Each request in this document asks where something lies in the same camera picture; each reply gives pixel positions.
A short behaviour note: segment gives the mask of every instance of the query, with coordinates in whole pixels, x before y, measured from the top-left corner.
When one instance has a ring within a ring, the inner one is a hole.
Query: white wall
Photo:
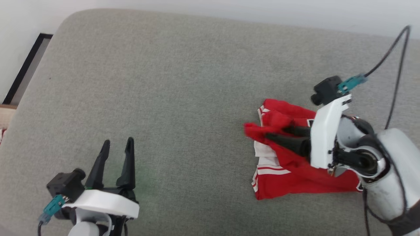
[[[130,8],[308,26],[395,37],[407,24],[420,38],[420,0],[38,0],[41,30],[54,33],[73,12]]]
[[[420,39],[420,0],[0,0],[0,101],[39,33],[74,12],[130,8]]]
[[[39,35],[30,0],[0,0],[0,102]]]

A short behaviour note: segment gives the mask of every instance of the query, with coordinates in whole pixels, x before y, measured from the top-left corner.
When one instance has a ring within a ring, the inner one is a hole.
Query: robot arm
[[[311,166],[325,169],[332,176],[354,171],[364,188],[365,207],[392,233],[420,234],[420,151],[400,130],[392,128],[375,133],[372,126],[358,117],[343,115],[349,103],[349,90],[338,89],[338,76],[327,78],[317,86],[312,101],[319,105],[310,128],[308,142],[267,138],[295,153],[306,156]],[[307,149],[302,153],[296,150]],[[367,205],[374,205],[375,214]]]
[[[60,220],[71,220],[73,228],[68,236],[121,236],[123,231],[127,235],[126,222],[139,215],[133,191],[136,187],[134,140],[127,141],[126,159],[116,187],[104,188],[102,177],[109,149],[110,141],[106,140],[85,185],[81,183],[86,177],[81,169],[59,173],[47,184],[54,198],[39,219],[38,236],[41,226],[47,224],[52,215]]]

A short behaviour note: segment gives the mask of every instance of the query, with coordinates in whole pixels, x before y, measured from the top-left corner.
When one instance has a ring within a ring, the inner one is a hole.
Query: white stripe
[[[271,170],[271,169],[262,169],[258,170],[258,175],[285,175],[290,173],[288,170]]]
[[[274,168],[274,169],[283,169],[283,167],[281,166],[275,166],[275,165],[257,165],[257,168],[259,167],[270,167],[270,168]]]
[[[257,173],[258,173],[258,169],[256,169],[256,170],[255,170],[255,174],[254,174],[254,176],[253,176],[253,178],[252,178],[252,183],[251,183],[251,185],[254,185],[254,184],[255,184],[255,177],[257,176]]]
[[[264,124],[263,124],[263,115],[265,115],[267,112],[269,112],[270,110],[269,109],[265,109],[265,108],[263,108],[262,109],[262,113],[261,113],[261,115],[260,115],[260,123],[261,123],[261,127],[262,126],[264,126]]]
[[[260,117],[260,120],[261,120],[261,111],[260,111],[260,108],[257,110],[257,112],[258,112],[258,116]]]
[[[254,150],[256,157],[273,157],[277,159],[277,154],[270,146],[254,141]]]
[[[258,160],[258,165],[273,165],[273,166],[280,166],[280,163],[278,162],[277,156],[275,157],[260,157]]]

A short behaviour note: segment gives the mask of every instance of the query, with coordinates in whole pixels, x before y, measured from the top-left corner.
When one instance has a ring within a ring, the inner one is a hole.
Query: gray couch
[[[36,234],[46,183],[90,171],[111,140],[114,186],[129,136],[140,215],[130,236],[364,235],[359,193],[257,201],[257,159],[243,123],[265,98],[316,109],[312,88],[378,62],[392,38],[135,10],[87,10],[52,38],[0,146],[0,224]],[[383,128],[399,52],[354,90],[349,114]],[[420,42],[411,40],[392,127],[420,144]],[[370,218],[373,235],[389,235]],[[52,219],[43,236],[67,235]]]

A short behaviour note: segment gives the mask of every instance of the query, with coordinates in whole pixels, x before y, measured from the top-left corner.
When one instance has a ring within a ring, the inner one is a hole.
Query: black cable
[[[368,192],[366,192],[366,189],[363,188],[363,211],[365,213],[365,226],[366,226],[366,235],[370,236],[370,229],[369,229],[369,220],[368,220]]]
[[[400,58],[400,61],[399,61],[398,75],[397,75],[396,82],[395,82],[394,96],[392,98],[391,109],[389,111],[389,115],[388,115],[388,119],[386,121],[385,129],[388,129],[389,123],[391,122],[392,113],[394,112],[396,95],[398,93],[399,81],[400,81],[400,78],[401,78],[402,66],[404,64],[404,58],[405,58],[405,52],[407,50],[408,39],[410,38],[410,32],[411,32],[411,26],[409,26],[409,25],[405,26],[404,29],[401,30],[401,32],[399,33],[399,35],[395,39],[395,41],[392,43],[391,47],[388,49],[388,52],[386,52],[385,55],[382,57],[382,59],[379,61],[379,63],[376,64],[369,72],[367,72],[365,74],[365,77],[368,77],[370,74],[372,74],[374,71],[376,71],[376,69],[378,69],[382,65],[382,63],[388,58],[389,54],[395,48],[395,46],[397,45],[397,43],[401,39],[402,35],[405,33],[404,46],[402,48],[401,58]]]
[[[129,228],[127,227],[127,223],[124,223],[124,235],[125,236],[129,235]]]
[[[401,30],[401,32],[399,33],[399,35],[395,39],[395,41],[392,43],[391,47],[388,49],[388,51],[385,53],[385,55],[379,61],[379,63],[376,64],[369,72],[367,72],[365,74],[365,77],[371,75],[374,71],[376,71],[376,69],[378,69],[382,65],[382,63],[388,58],[389,54],[395,48],[396,44],[401,39],[402,35],[405,33],[404,45],[403,45],[402,52],[401,52],[401,57],[400,57],[399,67],[398,67],[398,74],[397,74],[397,78],[396,78],[396,82],[395,82],[394,95],[392,97],[391,108],[390,108],[390,111],[389,111],[388,119],[386,120],[385,129],[388,129],[389,124],[391,122],[392,114],[394,112],[396,95],[398,93],[399,82],[400,82],[401,74],[402,74],[402,67],[403,67],[403,64],[404,64],[405,52],[407,50],[408,40],[410,38],[410,31],[411,31],[411,26],[405,26],[403,28],[403,30]],[[395,174],[398,177],[398,182],[399,182],[399,185],[401,187],[401,192],[402,192],[402,197],[403,197],[403,212],[401,214],[401,216],[403,216],[403,215],[405,215],[407,213],[407,197],[406,197],[406,192],[405,192],[404,185],[402,183],[401,175],[400,175],[397,167],[395,166],[395,163],[393,162],[391,156],[389,155],[389,153],[385,149],[385,147],[381,144],[381,142],[379,142],[379,140],[378,140],[378,138],[376,136],[375,136],[375,139],[376,139],[376,142],[378,143],[378,145],[380,146],[380,148],[382,149],[383,153],[385,154],[385,157],[390,162],[390,165],[394,167]],[[365,226],[366,226],[367,236],[370,236],[369,221],[368,221],[368,212],[373,217],[375,217],[377,220],[379,220],[380,222],[382,222],[384,224],[391,225],[391,224],[395,223],[395,222],[393,222],[391,220],[382,219],[377,214],[375,214],[371,210],[371,208],[369,207],[369,205],[368,205],[368,197],[367,197],[368,196],[368,191],[366,189],[363,189],[363,193],[362,194],[363,194],[363,210],[364,210],[364,214],[365,214]]]
[[[41,227],[42,227],[42,221],[38,224],[38,236],[41,236]]]

